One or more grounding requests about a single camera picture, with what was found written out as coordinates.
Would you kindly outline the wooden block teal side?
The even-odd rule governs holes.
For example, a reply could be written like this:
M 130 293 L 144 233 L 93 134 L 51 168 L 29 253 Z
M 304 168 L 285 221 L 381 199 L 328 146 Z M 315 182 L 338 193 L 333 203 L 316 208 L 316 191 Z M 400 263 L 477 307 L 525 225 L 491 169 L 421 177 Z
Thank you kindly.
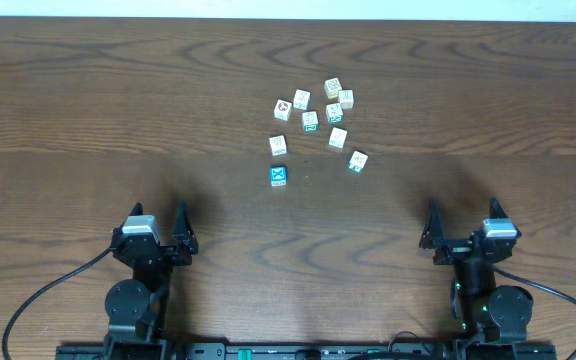
M 348 168 L 356 173 L 362 173 L 367 160 L 367 154 L 360 151 L 354 151 L 348 162 Z

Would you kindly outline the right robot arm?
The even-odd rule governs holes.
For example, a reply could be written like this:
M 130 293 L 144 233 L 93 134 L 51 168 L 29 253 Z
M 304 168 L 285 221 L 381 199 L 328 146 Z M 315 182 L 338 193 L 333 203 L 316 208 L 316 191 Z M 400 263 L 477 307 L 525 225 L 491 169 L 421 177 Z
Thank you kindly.
M 521 232 L 497 199 L 489 217 L 466 238 L 445 236 L 438 202 L 429 206 L 419 247 L 434 251 L 433 263 L 454 269 L 451 311 L 465 324 L 466 336 L 481 344 L 512 344 L 527 339 L 532 295 L 522 287 L 496 284 L 492 266 L 512 256 Z

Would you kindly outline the wooden block red number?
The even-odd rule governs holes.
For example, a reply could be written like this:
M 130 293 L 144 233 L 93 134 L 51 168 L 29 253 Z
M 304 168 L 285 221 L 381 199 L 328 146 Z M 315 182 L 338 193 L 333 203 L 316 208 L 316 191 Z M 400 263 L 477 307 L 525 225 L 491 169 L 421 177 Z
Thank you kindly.
M 333 127 L 330 133 L 328 144 L 333 148 L 342 149 L 344 147 L 347 135 L 347 130 Z

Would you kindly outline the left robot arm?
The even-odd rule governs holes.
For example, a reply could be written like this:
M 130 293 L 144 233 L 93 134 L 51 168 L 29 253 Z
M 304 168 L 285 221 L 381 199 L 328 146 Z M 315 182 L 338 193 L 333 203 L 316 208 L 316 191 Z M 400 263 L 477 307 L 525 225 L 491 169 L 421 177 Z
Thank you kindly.
M 111 253 L 132 270 L 132 277 L 116 283 L 105 298 L 113 341 L 153 343 L 162 336 L 172 272 L 190 265 L 199 250 L 184 202 L 176 210 L 172 239 L 171 245 L 161 242 L 156 218 L 146 215 L 141 203 L 113 230 Z

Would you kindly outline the wooden block green letter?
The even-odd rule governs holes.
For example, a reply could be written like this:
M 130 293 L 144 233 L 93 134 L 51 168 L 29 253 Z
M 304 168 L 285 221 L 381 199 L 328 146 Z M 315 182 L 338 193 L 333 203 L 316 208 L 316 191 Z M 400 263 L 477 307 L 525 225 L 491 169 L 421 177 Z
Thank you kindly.
M 319 121 L 316 111 L 308 111 L 302 113 L 302 128 L 305 132 L 313 132 L 318 130 Z

